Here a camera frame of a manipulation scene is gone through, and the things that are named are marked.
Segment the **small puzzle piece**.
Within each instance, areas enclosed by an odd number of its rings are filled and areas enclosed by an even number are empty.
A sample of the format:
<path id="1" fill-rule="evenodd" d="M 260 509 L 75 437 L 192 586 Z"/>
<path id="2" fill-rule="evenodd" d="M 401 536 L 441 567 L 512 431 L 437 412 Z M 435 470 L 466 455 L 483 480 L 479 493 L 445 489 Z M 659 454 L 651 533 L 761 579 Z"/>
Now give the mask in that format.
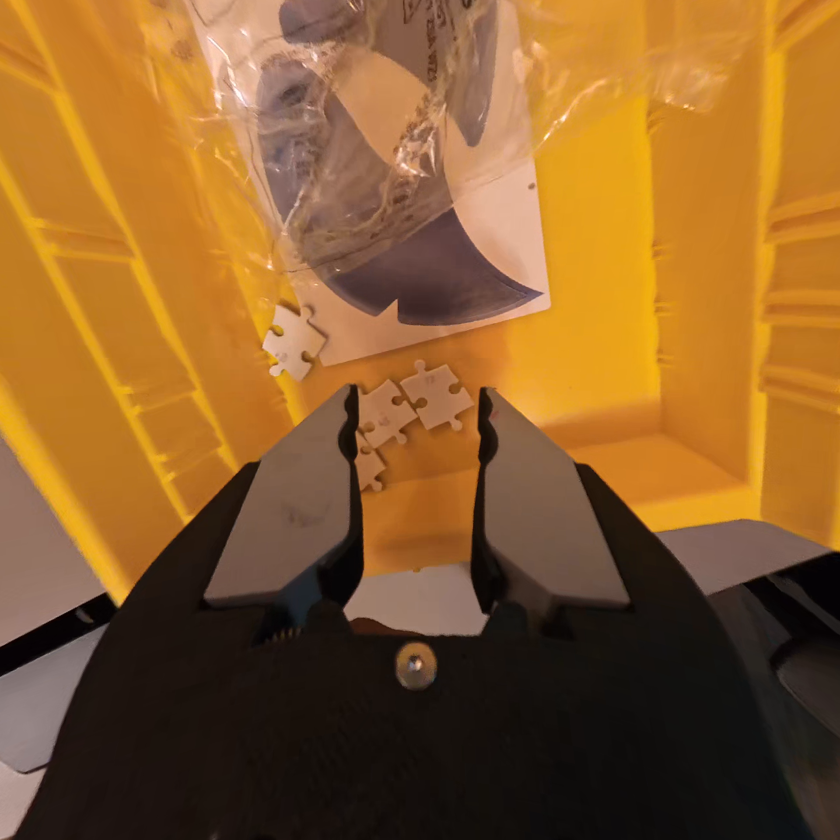
<path id="1" fill-rule="evenodd" d="M 460 415 L 475 404 L 447 364 L 428 369 L 424 360 L 414 362 L 415 372 L 400 381 L 400 387 L 412 404 L 422 426 L 431 432 L 448 427 L 463 429 Z"/>
<path id="2" fill-rule="evenodd" d="M 379 449 L 390 442 L 405 445 L 403 429 L 418 416 L 400 387 L 388 379 L 369 393 L 360 390 L 359 419 L 365 443 Z"/>
<path id="3" fill-rule="evenodd" d="M 313 316 L 314 310 L 310 306 L 302 306 L 299 311 L 282 304 L 275 306 L 262 343 L 262 350 L 274 361 L 269 367 L 269 375 L 279 377 L 286 373 L 295 382 L 301 382 L 309 375 L 312 361 L 319 357 L 328 341 L 327 336 L 312 324 Z"/>
<path id="4" fill-rule="evenodd" d="M 357 456 L 354 463 L 360 490 L 381 492 L 383 490 L 381 474 L 386 469 L 385 462 L 377 450 L 366 441 L 360 430 L 355 432 L 355 442 Z"/>

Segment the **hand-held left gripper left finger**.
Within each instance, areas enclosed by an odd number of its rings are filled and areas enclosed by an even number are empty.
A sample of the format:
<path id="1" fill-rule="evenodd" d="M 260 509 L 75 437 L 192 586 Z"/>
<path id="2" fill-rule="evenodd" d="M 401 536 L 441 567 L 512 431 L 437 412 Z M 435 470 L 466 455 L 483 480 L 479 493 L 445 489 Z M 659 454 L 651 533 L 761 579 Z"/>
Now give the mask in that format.
<path id="1" fill-rule="evenodd" d="M 204 595 L 213 608 L 346 606 L 364 572 L 356 385 L 344 385 L 259 461 Z"/>

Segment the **yellow plastic bin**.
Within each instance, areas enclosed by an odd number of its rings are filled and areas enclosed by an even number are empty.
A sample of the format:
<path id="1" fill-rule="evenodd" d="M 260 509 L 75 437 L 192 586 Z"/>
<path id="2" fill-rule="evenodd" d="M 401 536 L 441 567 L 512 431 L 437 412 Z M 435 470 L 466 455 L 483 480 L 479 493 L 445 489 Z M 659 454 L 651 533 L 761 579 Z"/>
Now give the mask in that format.
<path id="1" fill-rule="evenodd" d="M 706 116 L 641 98 L 550 143 L 509 224 L 551 308 L 327 366 L 259 348 L 268 232 L 181 2 L 2 2 L 2 435 L 118 601 L 339 385 L 448 364 L 653 530 L 838 549 L 838 2 L 764 2 Z"/>

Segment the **white card with blue shapes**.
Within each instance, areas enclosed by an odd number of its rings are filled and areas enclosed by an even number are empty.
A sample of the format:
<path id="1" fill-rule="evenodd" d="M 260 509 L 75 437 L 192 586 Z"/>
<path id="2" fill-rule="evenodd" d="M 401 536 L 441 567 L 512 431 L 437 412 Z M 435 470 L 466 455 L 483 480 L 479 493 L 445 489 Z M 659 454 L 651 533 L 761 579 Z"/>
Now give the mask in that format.
<path id="1" fill-rule="evenodd" d="M 512 2 L 252 2 L 260 196 L 341 364 L 550 307 Z"/>

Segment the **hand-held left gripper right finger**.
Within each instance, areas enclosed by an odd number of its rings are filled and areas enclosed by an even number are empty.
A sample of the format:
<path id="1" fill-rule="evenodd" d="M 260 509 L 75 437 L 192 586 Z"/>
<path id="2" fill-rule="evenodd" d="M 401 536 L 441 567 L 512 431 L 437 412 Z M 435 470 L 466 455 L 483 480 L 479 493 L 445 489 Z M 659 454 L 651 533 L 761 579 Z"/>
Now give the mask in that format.
<path id="1" fill-rule="evenodd" d="M 629 608 L 574 459 L 492 387 L 480 390 L 477 427 L 469 570 L 481 611 L 513 603 L 548 632 L 567 607 Z"/>

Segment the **clear plastic bag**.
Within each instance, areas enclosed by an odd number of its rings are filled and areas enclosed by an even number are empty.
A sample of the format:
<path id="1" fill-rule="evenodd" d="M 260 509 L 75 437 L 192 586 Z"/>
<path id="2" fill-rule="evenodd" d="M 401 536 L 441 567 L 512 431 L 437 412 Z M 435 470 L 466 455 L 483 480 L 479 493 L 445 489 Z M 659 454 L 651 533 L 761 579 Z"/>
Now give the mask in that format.
<path id="1" fill-rule="evenodd" d="M 641 95 L 706 111 L 756 2 L 132 2 L 155 92 L 260 254 L 344 278 Z"/>

